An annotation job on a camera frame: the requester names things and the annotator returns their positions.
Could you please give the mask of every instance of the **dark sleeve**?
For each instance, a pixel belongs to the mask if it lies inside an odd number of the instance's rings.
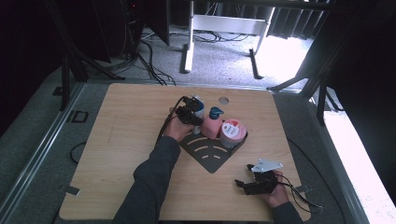
[[[179,155],[178,142],[172,137],[163,136],[148,160],[134,171],[134,183],[112,223],[158,222],[172,170]]]
[[[282,203],[273,209],[274,224],[300,224],[303,221],[291,202]]]

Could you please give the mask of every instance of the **circular hole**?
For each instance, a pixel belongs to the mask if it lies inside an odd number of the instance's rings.
[[[221,96],[221,97],[219,98],[219,102],[220,102],[222,105],[227,105],[228,103],[230,103],[230,100],[229,100],[227,97],[225,97],[225,96]]]

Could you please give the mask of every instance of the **wooden tabletop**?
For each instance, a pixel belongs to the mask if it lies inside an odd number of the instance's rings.
[[[301,185],[271,92],[135,84],[109,87],[70,184],[80,192],[66,194],[60,216],[112,219],[134,182],[134,169],[154,148],[169,107],[192,94],[204,100],[206,114],[211,106],[218,106],[224,111],[222,119],[243,121],[248,138],[214,174],[182,148],[160,219],[272,219],[263,200],[245,195],[234,183],[235,179],[254,182],[246,165],[262,158],[282,162],[284,176],[294,186]],[[222,105],[220,97],[227,97],[229,103]],[[295,207],[303,220],[310,218]]]

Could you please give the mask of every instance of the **white label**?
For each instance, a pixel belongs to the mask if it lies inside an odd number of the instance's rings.
[[[238,126],[233,126],[231,123],[223,123],[222,131],[227,137],[233,138],[239,133],[239,128]]]

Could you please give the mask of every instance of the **person's arm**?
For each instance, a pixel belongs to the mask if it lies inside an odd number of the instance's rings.
[[[282,173],[274,171],[277,175],[277,181],[282,182]],[[265,202],[273,209],[273,217],[275,224],[300,224],[303,221],[300,218],[297,210],[289,201],[288,193],[283,185],[276,185],[274,191],[269,194],[260,195]]]
[[[134,184],[112,223],[158,222],[172,170],[180,154],[178,142],[190,129],[191,125],[182,124],[178,118],[170,120],[148,160],[134,170]]]

